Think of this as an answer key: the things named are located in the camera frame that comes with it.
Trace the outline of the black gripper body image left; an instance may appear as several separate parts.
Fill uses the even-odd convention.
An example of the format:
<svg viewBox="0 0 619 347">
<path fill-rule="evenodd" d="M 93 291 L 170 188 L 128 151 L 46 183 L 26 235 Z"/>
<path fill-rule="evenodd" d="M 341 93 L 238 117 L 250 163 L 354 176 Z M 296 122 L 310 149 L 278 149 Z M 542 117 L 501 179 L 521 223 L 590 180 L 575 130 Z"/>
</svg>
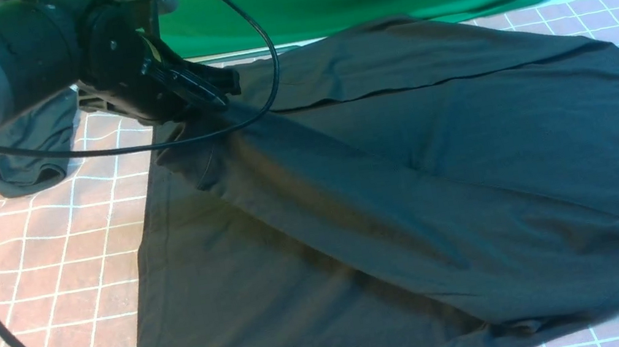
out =
<svg viewBox="0 0 619 347">
<path fill-rule="evenodd" d="M 240 92 L 235 69 L 184 60 L 157 37 L 136 31 L 117 6 L 89 13 L 79 30 L 83 77 L 78 106 L 146 126 L 224 113 Z"/>
</svg>

